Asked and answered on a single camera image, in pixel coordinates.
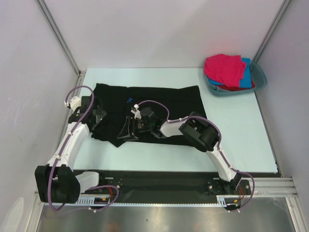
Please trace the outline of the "black t shirt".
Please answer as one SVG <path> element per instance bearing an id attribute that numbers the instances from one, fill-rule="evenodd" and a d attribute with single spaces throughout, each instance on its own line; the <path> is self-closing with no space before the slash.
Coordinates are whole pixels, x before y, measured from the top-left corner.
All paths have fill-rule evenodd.
<path id="1" fill-rule="evenodd" d="M 135 104 L 139 104 L 139 111 L 146 114 L 146 129 L 159 127 L 167 119 L 184 118 L 192 112 L 206 116 L 198 86 L 122 87 L 97 83 L 94 94 L 106 116 L 95 127 L 92 138 L 109 142 L 115 147 L 125 142 L 117 136 L 126 118 L 134 116 L 131 109 Z"/>

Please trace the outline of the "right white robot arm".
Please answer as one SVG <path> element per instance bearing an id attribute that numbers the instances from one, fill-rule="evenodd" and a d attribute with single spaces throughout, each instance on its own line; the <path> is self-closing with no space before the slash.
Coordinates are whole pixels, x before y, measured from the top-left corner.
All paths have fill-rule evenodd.
<path id="1" fill-rule="evenodd" d="M 150 107 L 139 110 L 137 104 L 131 109 L 131 113 L 126 117 L 117 139 L 136 141 L 144 133 L 150 133 L 158 139 L 183 136 L 194 148 L 208 155 L 226 193 L 234 194 L 239 190 L 242 176 L 225 157 L 221 147 L 221 133 L 208 119 L 192 112 L 184 118 L 163 120 Z"/>

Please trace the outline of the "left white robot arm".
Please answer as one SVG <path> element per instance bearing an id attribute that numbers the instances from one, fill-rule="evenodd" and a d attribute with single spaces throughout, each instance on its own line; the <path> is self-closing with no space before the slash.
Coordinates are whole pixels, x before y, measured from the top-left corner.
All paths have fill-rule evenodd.
<path id="1" fill-rule="evenodd" d="M 88 189 L 102 193 L 107 182 L 96 171 L 73 172 L 74 163 L 85 139 L 106 116 L 101 100 L 93 96 L 73 97 L 73 110 L 67 131 L 59 147 L 46 165 L 35 170 L 40 200 L 44 203 L 76 203 Z"/>

